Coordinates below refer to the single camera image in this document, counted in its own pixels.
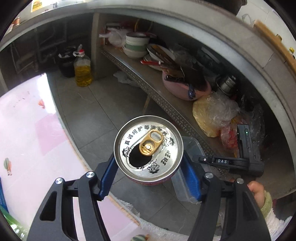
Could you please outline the right hand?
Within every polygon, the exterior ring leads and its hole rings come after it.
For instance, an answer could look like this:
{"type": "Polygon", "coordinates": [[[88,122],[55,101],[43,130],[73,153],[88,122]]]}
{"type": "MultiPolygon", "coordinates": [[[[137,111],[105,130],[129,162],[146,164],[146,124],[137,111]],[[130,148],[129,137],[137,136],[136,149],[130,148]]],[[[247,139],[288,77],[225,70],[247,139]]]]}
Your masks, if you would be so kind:
{"type": "Polygon", "coordinates": [[[257,181],[251,181],[247,184],[247,186],[249,190],[253,193],[258,207],[263,208],[265,204],[264,186],[257,181]]]}

